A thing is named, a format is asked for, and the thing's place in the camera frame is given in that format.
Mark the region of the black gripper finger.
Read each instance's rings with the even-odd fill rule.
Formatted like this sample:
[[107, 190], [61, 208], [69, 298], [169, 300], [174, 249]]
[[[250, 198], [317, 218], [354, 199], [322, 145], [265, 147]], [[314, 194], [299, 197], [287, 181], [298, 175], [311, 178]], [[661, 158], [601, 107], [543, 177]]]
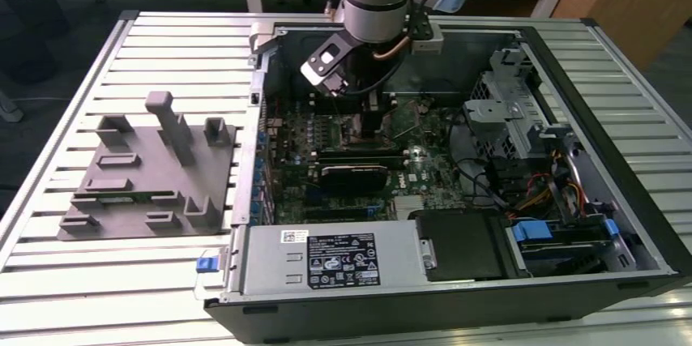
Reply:
[[390, 106], [390, 99], [382, 93], [369, 93], [362, 100], [361, 136], [365, 139], [374, 137]]

